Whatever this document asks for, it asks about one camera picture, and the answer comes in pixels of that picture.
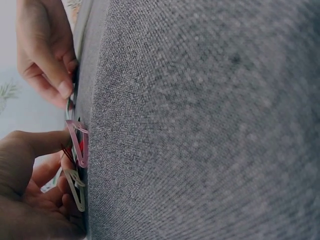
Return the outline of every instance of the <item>gray cushion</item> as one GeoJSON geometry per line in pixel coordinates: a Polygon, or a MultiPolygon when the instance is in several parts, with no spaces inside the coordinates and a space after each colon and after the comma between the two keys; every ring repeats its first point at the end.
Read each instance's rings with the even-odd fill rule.
{"type": "Polygon", "coordinates": [[[320,239],[319,1],[94,0],[83,41],[90,239],[320,239]]]}

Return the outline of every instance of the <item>hand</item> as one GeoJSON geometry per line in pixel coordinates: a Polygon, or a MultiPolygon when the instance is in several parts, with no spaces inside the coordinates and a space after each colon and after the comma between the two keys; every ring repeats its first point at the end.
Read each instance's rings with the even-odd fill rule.
{"type": "MultiPolygon", "coordinates": [[[[16,131],[0,141],[0,239],[84,237],[82,214],[69,194],[66,177],[41,192],[60,168],[62,154],[57,151],[69,140],[66,131],[16,131]],[[46,154],[51,154],[48,161],[33,170],[35,158],[46,154]]],[[[71,163],[67,157],[62,161],[71,163]]]]}
{"type": "Polygon", "coordinates": [[[61,0],[16,1],[17,68],[47,101],[65,108],[77,67],[70,24],[61,0]]]}

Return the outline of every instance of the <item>pink clip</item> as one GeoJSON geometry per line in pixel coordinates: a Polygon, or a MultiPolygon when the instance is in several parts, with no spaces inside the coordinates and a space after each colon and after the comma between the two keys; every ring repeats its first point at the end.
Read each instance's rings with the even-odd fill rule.
{"type": "Polygon", "coordinates": [[[81,122],[73,121],[73,120],[66,120],[65,122],[70,132],[70,136],[71,136],[72,143],[77,156],[78,164],[80,167],[85,169],[88,167],[88,131],[85,130],[81,122]],[[75,129],[82,132],[83,154],[81,152],[81,148],[78,142],[75,129]]]}

